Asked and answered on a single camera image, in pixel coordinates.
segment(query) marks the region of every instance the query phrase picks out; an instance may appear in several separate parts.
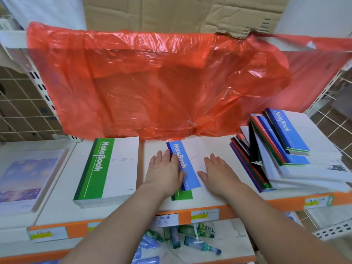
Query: handwritten label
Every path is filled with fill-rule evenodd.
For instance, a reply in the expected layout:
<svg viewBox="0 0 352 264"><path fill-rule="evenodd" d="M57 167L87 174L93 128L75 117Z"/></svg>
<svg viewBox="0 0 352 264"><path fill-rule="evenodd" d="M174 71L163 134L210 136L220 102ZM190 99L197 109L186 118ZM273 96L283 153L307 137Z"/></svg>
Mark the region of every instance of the handwritten label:
<svg viewBox="0 0 352 264"><path fill-rule="evenodd" d="M28 231L28 234L33 243L68 239L64 226Z"/></svg>
<svg viewBox="0 0 352 264"><path fill-rule="evenodd" d="M96 226L98 226L101 223L101 221L98 222L89 222L88 225L88 231L91 232L95 229Z"/></svg>
<svg viewBox="0 0 352 264"><path fill-rule="evenodd" d="M155 216L150 228L178 226L178 213Z"/></svg>
<svg viewBox="0 0 352 264"><path fill-rule="evenodd" d="M191 223L218 220L220 218L219 215L219 208L191 211Z"/></svg>
<svg viewBox="0 0 352 264"><path fill-rule="evenodd" d="M316 207L329 207L331 206L332 200L333 200L332 195L307 198L305 201L305 209L316 208Z"/></svg>

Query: white plastic sheet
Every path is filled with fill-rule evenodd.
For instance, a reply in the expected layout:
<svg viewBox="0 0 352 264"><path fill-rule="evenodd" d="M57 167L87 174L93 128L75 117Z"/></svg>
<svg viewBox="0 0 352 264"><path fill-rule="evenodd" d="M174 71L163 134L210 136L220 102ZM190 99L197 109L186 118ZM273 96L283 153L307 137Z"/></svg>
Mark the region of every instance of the white plastic sheet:
<svg viewBox="0 0 352 264"><path fill-rule="evenodd" d="M82 0L1 0L8 11L26 29L30 22L86 30Z"/></svg>

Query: person's left hand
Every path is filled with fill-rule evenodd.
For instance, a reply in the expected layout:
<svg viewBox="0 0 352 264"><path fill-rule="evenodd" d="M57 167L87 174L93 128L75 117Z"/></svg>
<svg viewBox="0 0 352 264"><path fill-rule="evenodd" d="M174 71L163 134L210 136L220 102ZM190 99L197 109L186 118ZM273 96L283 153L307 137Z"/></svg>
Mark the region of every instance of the person's left hand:
<svg viewBox="0 0 352 264"><path fill-rule="evenodd" d="M173 154L170 160L170 151L162 155L161 150L149 162L149 167L143 184L152 186L163 198L174 195L181 187L186 172L178 173L178 158Z"/></svg>

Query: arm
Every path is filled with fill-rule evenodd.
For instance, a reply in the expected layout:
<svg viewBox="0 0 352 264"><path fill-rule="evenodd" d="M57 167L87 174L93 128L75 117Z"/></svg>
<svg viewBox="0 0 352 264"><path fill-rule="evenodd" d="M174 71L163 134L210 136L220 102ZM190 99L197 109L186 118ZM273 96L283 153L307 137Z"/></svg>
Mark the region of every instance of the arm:
<svg viewBox="0 0 352 264"><path fill-rule="evenodd" d="M145 182L109 217L99 224L60 264L131 263L144 232L161 202L180 187L176 155L158 151L149 163Z"/></svg>
<svg viewBox="0 0 352 264"><path fill-rule="evenodd" d="M213 154L205 158L207 173L198 175L209 191L223 197L235 210L270 264L351 264L339 252L274 209L242 183L232 168Z"/></svg>

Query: person's left arm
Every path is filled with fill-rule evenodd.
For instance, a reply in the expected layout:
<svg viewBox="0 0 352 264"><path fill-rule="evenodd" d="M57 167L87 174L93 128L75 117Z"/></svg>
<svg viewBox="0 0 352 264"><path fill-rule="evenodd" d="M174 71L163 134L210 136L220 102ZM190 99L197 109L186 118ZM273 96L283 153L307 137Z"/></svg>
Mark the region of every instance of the person's left arm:
<svg viewBox="0 0 352 264"><path fill-rule="evenodd" d="M131 263L143 234L161 202L181 187L178 158L158 151L149 163L145 182L94 231L63 258L60 264Z"/></svg>

